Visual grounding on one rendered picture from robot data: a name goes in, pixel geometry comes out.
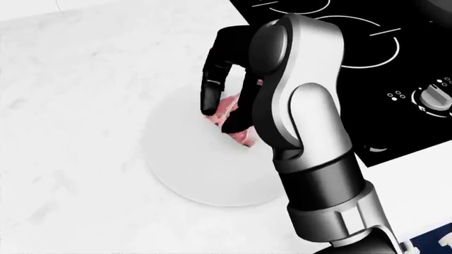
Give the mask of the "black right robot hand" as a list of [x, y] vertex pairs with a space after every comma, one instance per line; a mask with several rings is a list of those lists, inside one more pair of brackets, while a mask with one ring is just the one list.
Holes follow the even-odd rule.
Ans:
[[225, 90], [225, 80], [233, 65], [245, 69], [237, 109], [230, 112], [221, 127], [223, 133], [240, 133], [253, 126], [252, 107], [263, 78], [255, 75], [249, 65], [249, 47], [259, 27], [240, 25], [220, 29], [208, 52], [203, 67], [200, 110], [204, 116], [213, 116]]

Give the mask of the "raw pink lamb chop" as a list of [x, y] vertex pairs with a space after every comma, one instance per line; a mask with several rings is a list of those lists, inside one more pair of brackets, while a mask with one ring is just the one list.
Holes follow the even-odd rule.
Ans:
[[[239, 95], [240, 94], [236, 94], [220, 99], [216, 113], [212, 116], [205, 116], [205, 118], [218, 128], [222, 128], [224, 122], [229, 118], [230, 113], [238, 108], [237, 103]], [[254, 126], [250, 126], [245, 131], [239, 133], [230, 133], [228, 136], [245, 147], [253, 147], [259, 140], [259, 136], [257, 135]]]

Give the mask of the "white round plate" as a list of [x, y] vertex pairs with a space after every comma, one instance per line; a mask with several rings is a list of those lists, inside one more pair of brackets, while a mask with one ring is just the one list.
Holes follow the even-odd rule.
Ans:
[[[244, 70], [233, 68], [222, 98], [239, 94]], [[260, 205], [283, 187], [262, 139], [240, 145], [202, 115], [200, 87], [192, 82], [169, 92], [152, 109], [142, 139], [144, 159], [164, 186], [180, 196], [217, 207]]]

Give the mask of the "black glass cooktop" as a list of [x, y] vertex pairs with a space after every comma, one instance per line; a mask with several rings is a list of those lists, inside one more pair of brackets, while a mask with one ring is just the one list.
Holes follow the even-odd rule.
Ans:
[[230, 0], [250, 25], [293, 13], [338, 26], [343, 123], [368, 167], [452, 140], [452, 107], [420, 95], [435, 84], [452, 97], [452, 30], [422, 15], [415, 0]]

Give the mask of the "silver stove knob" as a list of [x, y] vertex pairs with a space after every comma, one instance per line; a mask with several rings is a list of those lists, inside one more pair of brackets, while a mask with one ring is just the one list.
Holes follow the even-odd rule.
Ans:
[[452, 97], [435, 84], [429, 85], [421, 92], [420, 101], [435, 111], [447, 111], [452, 107]]

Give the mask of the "dark blue robot torso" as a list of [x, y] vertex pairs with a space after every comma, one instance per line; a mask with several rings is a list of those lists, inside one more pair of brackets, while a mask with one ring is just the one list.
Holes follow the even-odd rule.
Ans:
[[452, 223], [401, 243], [403, 254], [452, 254]]

